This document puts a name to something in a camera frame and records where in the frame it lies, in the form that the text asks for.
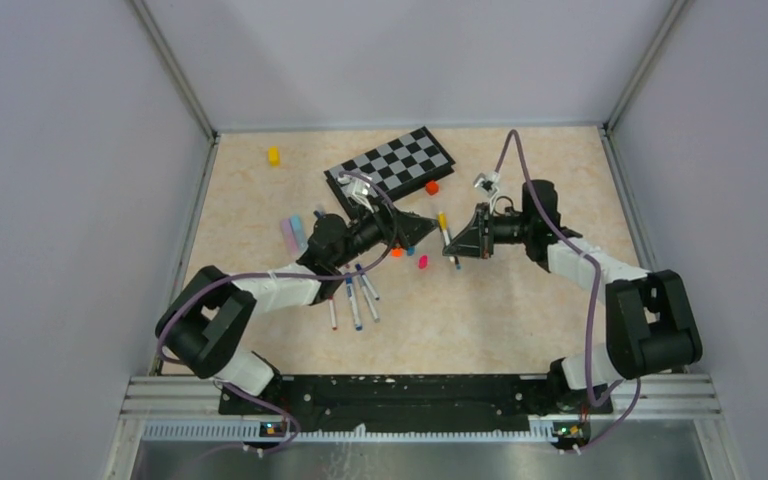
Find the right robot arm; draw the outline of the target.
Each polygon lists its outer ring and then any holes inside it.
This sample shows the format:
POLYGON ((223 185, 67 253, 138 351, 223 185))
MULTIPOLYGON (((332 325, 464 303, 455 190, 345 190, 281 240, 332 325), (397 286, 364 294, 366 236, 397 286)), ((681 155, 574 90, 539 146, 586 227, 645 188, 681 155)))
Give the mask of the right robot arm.
POLYGON ((498 245, 521 245, 532 262, 590 294, 585 350, 551 363, 549 404, 572 412, 599 386, 698 362, 703 343, 681 276, 611 257, 561 226, 557 204, 552 182, 525 182, 520 210, 496 213, 487 202, 477 204, 443 249, 446 256, 488 259, 498 245))

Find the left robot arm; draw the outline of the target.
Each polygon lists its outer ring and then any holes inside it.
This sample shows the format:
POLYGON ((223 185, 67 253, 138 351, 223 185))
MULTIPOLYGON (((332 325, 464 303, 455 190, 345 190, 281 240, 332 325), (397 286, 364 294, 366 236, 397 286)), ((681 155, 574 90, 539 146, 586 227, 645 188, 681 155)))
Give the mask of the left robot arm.
POLYGON ((158 345, 168 349, 201 379, 231 384, 257 413, 279 404, 277 369, 242 347, 254 316, 296 306, 317 305, 345 283, 342 267, 374 246, 407 248, 438 227, 437 220, 385 207, 346 221, 320 216, 307 247, 293 263, 257 274, 226 274, 201 268, 159 319, 158 345))

